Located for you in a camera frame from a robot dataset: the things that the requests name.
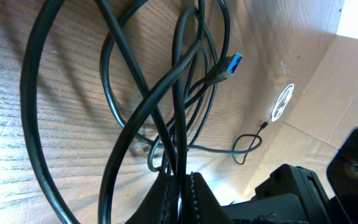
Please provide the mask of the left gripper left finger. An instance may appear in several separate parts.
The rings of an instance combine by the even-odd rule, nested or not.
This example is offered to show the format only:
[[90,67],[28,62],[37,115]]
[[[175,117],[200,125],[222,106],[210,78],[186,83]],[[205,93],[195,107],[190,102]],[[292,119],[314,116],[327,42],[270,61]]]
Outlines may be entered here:
[[159,173],[142,203],[126,223],[177,223],[177,187],[177,180],[173,175]]

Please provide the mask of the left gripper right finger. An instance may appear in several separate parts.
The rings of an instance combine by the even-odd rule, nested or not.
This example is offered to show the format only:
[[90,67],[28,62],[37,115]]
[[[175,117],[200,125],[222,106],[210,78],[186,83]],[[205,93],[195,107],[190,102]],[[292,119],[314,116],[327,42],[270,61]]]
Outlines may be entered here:
[[186,176],[183,222],[186,224],[232,223],[199,172],[192,172]]

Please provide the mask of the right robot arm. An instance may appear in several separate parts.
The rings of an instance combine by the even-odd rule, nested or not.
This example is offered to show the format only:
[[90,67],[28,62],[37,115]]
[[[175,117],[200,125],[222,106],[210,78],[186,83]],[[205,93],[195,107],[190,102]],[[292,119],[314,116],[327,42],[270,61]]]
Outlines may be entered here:
[[358,126],[328,164],[326,177],[333,197],[314,171],[283,164],[250,201],[223,210],[235,223],[358,223]]

